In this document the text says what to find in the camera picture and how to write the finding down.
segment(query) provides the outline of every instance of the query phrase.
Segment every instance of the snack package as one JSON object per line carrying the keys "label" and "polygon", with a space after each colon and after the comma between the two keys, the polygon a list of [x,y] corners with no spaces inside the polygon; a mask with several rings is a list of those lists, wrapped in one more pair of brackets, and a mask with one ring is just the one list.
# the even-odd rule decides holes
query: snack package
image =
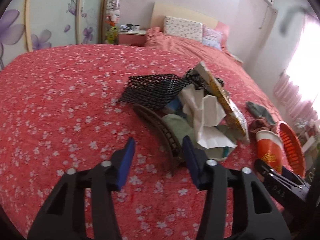
{"label": "snack package", "polygon": [[200,76],[204,79],[206,84],[203,86],[206,88],[208,92],[210,92],[213,96],[218,98],[218,102],[222,105],[224,111],[227,116],[225,120],[227,124],[233,128],[240,131],[243,136],[242,141],[249,143],[249,133],[247,127],[247,121],[244,115],[240,112],[235,103],[229,98],[228,93],[225,89],[220,85],[220,83],[212,76],[210,70],[208,70],[205,66],[205,63],[201,61],[195,68]]}

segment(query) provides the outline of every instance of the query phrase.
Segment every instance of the crumpled paper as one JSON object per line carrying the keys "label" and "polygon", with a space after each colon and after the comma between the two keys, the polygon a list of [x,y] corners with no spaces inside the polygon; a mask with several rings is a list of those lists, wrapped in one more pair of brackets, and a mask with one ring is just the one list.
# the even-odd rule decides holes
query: crumpled paper
{"label": "crumpled paper", "polygon": [[217,97],[204,96],[204,90],[196,90],[195,86],[190,84],[180,92],[179,98],[183,105],[183,112],[193,117],[193,128],[198,144],[207,149],[237,147],[228,137],[215,128],[226,116]]}

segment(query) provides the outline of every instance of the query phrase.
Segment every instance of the mug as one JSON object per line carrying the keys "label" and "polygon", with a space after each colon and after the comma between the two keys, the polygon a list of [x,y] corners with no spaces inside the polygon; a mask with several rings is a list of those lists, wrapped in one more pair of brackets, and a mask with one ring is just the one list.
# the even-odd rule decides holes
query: mug
{"label": "mug", "polygon": [[137,32],[137,31],[140,30],[140,26],[139,26],[139,25],[132,25],[132,30],[133,30],[134,32]]}
{"label": "mug", "polygon": [[283,141],[271,131],[259,131],[256,134],[258,158],[281,174]]}

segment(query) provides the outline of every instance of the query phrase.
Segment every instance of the blue object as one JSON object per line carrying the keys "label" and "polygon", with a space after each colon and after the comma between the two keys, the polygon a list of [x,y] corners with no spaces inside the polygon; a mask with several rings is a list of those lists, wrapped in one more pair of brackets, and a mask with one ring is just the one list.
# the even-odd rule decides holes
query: blue object
{"label": "blue object", "polygon": [[225,158],[225,157],[228,157],[228,154],[229,154],[229,147],[226,146],[223,148],[222,156]]}
{"label": "blue object", "polygon": [[136,143],[134,139],[130,137],[124,149],[115,151],[111,157],[112,166],[117,170],[117,190],[121,190],[122,186],[127,180],[129,169],[135,152],[135,145]]}
{"label": "blue object", "polygon": [[208,160],[207,155],[204,150],[193,147],[188,135],[183,138],[182,150],[193,184],[199,190],[204,190],[208,183],[212,181],[212,177],[204,172],[204,166]]}
{"label": "blue object", "polygon": [[178,109],[182,108],[182,104],[178,98],[178,96],[175,96],[172,101],[167,103],[164,107],[164,111],[166,114],[175,114]]}

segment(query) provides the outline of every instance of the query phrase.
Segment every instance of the screw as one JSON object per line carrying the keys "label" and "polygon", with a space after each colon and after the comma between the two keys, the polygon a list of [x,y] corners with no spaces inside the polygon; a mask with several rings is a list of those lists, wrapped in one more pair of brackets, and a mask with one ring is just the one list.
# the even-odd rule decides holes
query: screw
{"label": "screw", "polygon": [[109,166],[111,166],[111,161],[103,161],[102,163],[101,163],[101,166],[102,167],[109,167]]}
{"label": "screw", "polygon": [[216,166],[218,163],[215,160],[209,159],[209,160],[207,160],[207,164],[209,166]]}
{"label": "screw", "polygon": [[77,171],[76,171],[76,169],[74,169],[74,168],[71,168],[71,169],[68,169],[67,170],[67,174],[68,175],[72,175],[72,174],[75,174]]}
{"label": "screw", "polygon": [[248,168],[248,167],[244,167],[244,168],[242,168],[242,172],[245,173],[245,174],[250,174],[251,173],[251,169]]}

